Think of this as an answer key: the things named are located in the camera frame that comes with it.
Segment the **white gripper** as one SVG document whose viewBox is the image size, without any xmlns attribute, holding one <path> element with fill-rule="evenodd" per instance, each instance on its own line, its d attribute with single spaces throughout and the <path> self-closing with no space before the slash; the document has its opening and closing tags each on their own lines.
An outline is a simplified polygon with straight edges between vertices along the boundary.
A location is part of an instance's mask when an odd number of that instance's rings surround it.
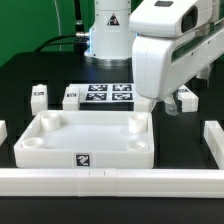
<svg viewBox="0 0 224 224">
<path fill-rule="evenodd" d="M 176 116 L 169 95 L 224 54 L 224 0 L 143 0 L 129 27 L 137 93 Z"/>
</svg>

